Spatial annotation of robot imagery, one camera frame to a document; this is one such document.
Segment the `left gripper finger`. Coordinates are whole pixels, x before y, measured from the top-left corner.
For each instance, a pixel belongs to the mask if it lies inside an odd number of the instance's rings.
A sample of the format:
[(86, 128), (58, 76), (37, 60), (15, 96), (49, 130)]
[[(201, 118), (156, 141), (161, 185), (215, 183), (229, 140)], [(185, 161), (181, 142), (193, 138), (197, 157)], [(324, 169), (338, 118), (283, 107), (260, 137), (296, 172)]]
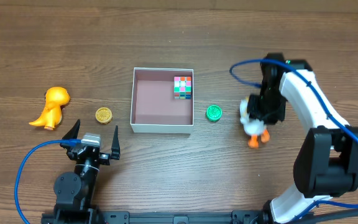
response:
[(118, 138), (118, 126), (116, 126), (114, 130), (112, 145), (111, 145), (111, 159), (119, 160), (120, 156), (121, 156), (121, 149), (120, 149), (119, 138)]
[(62, 137), (63, 140), (77, 139), (81, 121), (78, 119), (73, 127)]

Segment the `white duck plush toy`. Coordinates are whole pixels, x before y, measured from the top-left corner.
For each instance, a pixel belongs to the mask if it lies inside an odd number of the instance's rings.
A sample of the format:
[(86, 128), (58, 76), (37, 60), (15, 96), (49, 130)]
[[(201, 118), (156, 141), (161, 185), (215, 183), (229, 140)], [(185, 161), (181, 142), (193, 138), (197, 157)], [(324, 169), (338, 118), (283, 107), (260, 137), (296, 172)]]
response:
[(269, 142), (270, 134), (267, 130), (267, 125), (263, 121), (250, 117), (250, 114), (247, 112), (248, 102), (249, 98), (245, 98), (240, 102), (240, 122), (246, 135), (250, 136), (248, 141), (249, 147), (258, 148), (259, 138), (262, 143)]

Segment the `orange dinosaur toy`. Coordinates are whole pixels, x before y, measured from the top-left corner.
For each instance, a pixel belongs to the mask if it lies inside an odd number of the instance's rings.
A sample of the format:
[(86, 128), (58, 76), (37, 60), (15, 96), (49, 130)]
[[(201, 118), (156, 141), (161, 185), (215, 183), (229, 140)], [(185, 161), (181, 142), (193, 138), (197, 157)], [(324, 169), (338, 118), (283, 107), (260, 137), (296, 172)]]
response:
[(51, 87), (45, 94), (44, 109), (35, 121), (30, 122), (31, 126), (43, 126), (47, 130), (54, 130), (62, 120), (62, 106), (69, 103), (68, 91), (60, 86)]

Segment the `green ridged round cap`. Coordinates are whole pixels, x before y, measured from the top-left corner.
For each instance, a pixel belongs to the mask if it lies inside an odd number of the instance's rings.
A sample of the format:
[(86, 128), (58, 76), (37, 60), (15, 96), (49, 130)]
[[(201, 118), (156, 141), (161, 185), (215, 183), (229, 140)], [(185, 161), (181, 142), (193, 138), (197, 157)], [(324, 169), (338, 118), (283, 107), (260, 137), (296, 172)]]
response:
[(218, 105), (210, 105), (206, 110), (206, 117), (211, 122), (217, 122), (223, 115), (222, 109)]

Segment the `multicolour puzzle cube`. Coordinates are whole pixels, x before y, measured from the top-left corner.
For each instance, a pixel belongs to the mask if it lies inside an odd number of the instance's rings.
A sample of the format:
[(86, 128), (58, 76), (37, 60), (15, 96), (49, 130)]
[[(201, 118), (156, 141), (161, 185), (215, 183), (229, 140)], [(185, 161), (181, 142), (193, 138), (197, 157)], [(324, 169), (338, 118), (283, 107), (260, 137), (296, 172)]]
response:
[(192, 78), (174, 77), (174, 98), (180, 100), (190, 100), (192, 96)]

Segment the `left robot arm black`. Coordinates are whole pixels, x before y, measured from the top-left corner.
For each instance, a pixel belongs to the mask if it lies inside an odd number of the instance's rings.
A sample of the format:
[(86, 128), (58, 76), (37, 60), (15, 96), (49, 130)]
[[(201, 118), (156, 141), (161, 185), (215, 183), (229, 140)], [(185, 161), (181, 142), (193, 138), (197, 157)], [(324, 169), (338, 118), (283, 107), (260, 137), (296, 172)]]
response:
[(80, 120), (62, 137), (63, 140), (75, 140), (76, 143), (61, 143), (67, 150), (69, 160), (75, 161), (73, 172), (65, 172), (57, 177), (53, 189), (56, 195), (54, 213), (85, 213), (95, 211), (91, 206), (96, 179), (101, 165), (108, 166), (112, 160), (120, 159), (121, 150), (118, 139), (118, 127), (115, 127), (111, 152), (101, 152), (101, 136), (86, 133), (78, 139)]

